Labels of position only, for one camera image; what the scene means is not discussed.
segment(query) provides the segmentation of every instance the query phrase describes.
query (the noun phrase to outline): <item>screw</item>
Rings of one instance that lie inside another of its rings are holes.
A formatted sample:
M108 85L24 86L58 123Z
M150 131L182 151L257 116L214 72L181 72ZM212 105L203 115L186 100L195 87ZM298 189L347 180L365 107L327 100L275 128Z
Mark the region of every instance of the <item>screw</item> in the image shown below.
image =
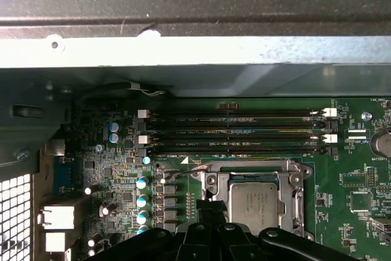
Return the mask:
M216 183L216 177L214 175L210 175L206 178L206 183L208 185L214 185Z
M364 111L364 112L361 114L361 119L362 119L364 122L369 122L372 118L373 118L372 113L369 113L369 112Z
M71 94L71 93L72 93L72 90L67 86L67 87L64 87L64 88L61 90L61 93L63 93L63 94Z
M225 228L226 230L234 230L234 229L235 229L235 226L234 226L233 224L226 224L226 225L224 226L224 228Z
M17 154L16 160L18 161L25 160L30 157L30 154L31 154L30 151L28 151L27 149L22 150Z
M300 182L300 178L297 175L291 177L291 182L298 183Z
M204 228L205 228L204 225L198 224L198 225L195 227L195 230L203 230Z
M98 144L95 146L95 151L96 152L102 152L103 151L103 146L101 144Z
M266 233L269 237L271 238L275 238L275 237L278 237L279 234L275 231L275 230L269 230L267 233Z
M52 82L47 82L45 88L46 88L46 90L48 90L48 91L52 91L52 90L53 90L53 84L52 84Z
M157 236L158 238L164 238L164 237L166 236L166 233L165 233L165 232L158 232L158 233L156 234L156 236Z

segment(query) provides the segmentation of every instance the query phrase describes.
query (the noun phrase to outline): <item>ram slot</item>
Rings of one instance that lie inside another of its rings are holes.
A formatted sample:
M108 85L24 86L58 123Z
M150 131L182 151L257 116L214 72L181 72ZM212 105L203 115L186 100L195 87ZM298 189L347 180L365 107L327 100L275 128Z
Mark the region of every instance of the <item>ram slot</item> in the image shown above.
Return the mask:
M159 147L148 149L149 155L232 155L232 154L328 154L329 147L323 146L230 146L230 147Z
M153 136L156 142L183 142L183 141L244 141L244 142L296 142L296 141L319 141L322 135L313 133L296 134L156 134Z
M220 111L191 111L191 112L159 112L154 114L160 119L200 119L215 117L314 117L321 116L324 111L320 109L265 109L261 111L238 111L238 110L220 110Z
M176 122L148 123L148 130L320 130L324 122Z

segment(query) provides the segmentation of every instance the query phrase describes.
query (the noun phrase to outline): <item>white slot latch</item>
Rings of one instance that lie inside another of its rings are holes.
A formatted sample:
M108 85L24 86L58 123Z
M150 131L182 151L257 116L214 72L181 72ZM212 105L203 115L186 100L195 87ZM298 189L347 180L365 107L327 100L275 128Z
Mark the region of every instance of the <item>white slot latch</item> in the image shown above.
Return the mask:
M149 144L149 136L139 136L139 144Z
M324 117L337 117L337 108L324 108L322 111Z
M338 143L338 135L337 134L324 134L323 142L325 143Z
M139 109L137 110L137 118L139 119L147 119L149 118L149 110L147 109Z

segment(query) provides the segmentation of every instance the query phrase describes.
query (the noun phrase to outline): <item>cpu socket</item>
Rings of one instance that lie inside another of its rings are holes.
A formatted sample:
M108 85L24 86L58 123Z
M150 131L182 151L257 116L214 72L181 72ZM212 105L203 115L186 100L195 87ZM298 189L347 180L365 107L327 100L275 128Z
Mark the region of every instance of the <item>cpu socket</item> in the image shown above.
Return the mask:
M304 230L303 182L312 168L292 160L211 161L195 167L202 199L223 200L227 221L245 224L252 234L279 227L313 240Z

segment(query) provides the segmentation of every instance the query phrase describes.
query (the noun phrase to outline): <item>ventilation grille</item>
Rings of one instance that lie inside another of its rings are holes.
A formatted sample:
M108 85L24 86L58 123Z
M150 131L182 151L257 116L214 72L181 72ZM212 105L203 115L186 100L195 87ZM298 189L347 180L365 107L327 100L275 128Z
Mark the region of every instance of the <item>ventilation grille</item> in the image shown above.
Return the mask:
M31 175L0 183L0 261L28 261L31 240Z

